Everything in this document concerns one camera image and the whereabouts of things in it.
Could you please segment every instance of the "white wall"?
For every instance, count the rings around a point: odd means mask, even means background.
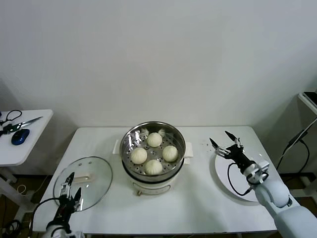
[[[5,0],[1,78],[24,109],[54,110],[52,157],[79,126],[147,120],[251,125],[266,144],[294,96],[317,88],[316,8],[315,0]],[[302,125],[297,109],[291,115],[293,136]]]

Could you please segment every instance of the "white plate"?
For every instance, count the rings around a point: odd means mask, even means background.
[[[260,162],[263,159],[261,158],[262,156],[258,153],[245,153],[246,156],[250,159],[253,160],[255,162]],[[251,201],[251,202],[258,202],[255,192],[253,190],[251,190],[247,195],[245,196],[240,196],[239,194],[237,194],[232,187],[230,186],[229,180],[228,180],[228,176],[227,176],[227,170],[228,170],[228,166],[233,163],[233,160],[227,160],[223,157],[220,156],[216,156],[215,161],[214,161],[214,165],[215,165],[215,169],[216,169],[216,173],[220,179],[220,181],[222,182],[222,184],[230,191],[232,192],[234,195],[247,200],[247,201]],[[230,171],[229,171],[229,175],[230,175],[230,180],[231,183],[233,185],[233,187],[239,192],[239,193],[244,193],[248,188],[249,185],[246,181],[246,177],[241,174],[240,169],[238,168],[238,166],[236,165],[232,165],[230,167]]]

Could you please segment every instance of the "blue mouse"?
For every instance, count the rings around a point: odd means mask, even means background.
[[[13,145],[20,145],[25,141],[25,139],[28,137],[29,134],[30,134],[29,129],[18,130],[15,134],[13,134],[11,143]]]

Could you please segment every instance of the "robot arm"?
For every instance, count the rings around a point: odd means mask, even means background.
[[[210,139],[212,146],[219,156],[237,164],[255,191],[259,203],[273,217],[281,235],[284,238],[317,237],[317,218],[294,199],[283,182],[268,177],[269,163],[263,161],[257,164],[249,160],[243,153],[240,139],[227,131],[226,134],[234,141],[234,145],[224,149]]]
[[[84,238],[82,232],[72,232],[69,225],[69,219],[80,206],[81,188],[79,188],[74,197],[71,196],[71,184],[75,173],[71,173],[66,181],[61,184],[59,194],[59,206],[54,219],[46,226],[46,232],[42,238]]]

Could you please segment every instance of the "small white table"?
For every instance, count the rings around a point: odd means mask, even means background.
[[[194,157],[184,165],[172,189],[160,195],[136,196],[121,163],[112,150],[127,127],[80,128],[72,138],[53,178],[42,198],[53,196],[53,185],[60,172],[82,157],[99,156],[113,169],[113,181],[108,193],[95,206],[76,212],[70,219],[73,231],[86,234],[202,234],[245,233],[276,230],[273,218],[257,202],[247,202],[223,189],[211,172],[215,153],[209,137],[219,145],[232,141],[225,130],[241,137],[245,149],[252,148],[271,163],[253,129],[248,126],[178,127],[186,141],[193,146]],[[275,167],[269,169],[271,178],[280,179]],[[39,207],[34,230],[44,232],[54,218],[54,201]]]
[[[2,116],[0,120],[5,120],[8,112],[1,112]],[[21,165],[30,154],[35,143],[39,139],[46,125],[49,123],[53,115],[52,110],[31,110],[22,111],[22,116],[15,119],[12,124],[18,124],[20,122],[28,121],[37,117],[42,117],[36,122],[26,126],[25,128],[30,130],[29,136],[25,142],[21,145],[13,145],[11,138],[13,133],[8,135],[2,135],[0,137],[0,174],[2,174],[7,180],[0,178],[0,194],[5,195],[11,201],[20,206],[17,212],[16,218],[21,218],[25,212],[33,211],[34,205],[30,202],[32,194],[28,193],[28,196],[21,196],[18,192],[10,185],[10,182],[16,182],[16,178],[11,172],[5,167]]]

